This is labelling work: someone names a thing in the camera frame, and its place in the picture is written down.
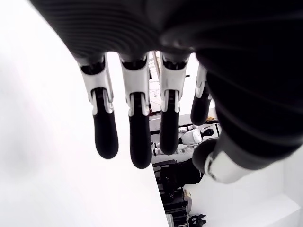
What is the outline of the left robot hand black silver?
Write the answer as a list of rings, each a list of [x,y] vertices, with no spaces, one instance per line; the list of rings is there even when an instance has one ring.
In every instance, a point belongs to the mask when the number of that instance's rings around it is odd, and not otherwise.
[[[148,53],[160,52],[160,148],[178,146],[189,56],[199,62],[191,121],[215,101],[221,135],[199,145],[193,163],[233,183],[292,155],[303,143],[303,3],[300,0],[34,0],[67,46],[93,105],[95,144],[118,152],[107,53],[119,55],[129,106],[130,154],[152,159]]]

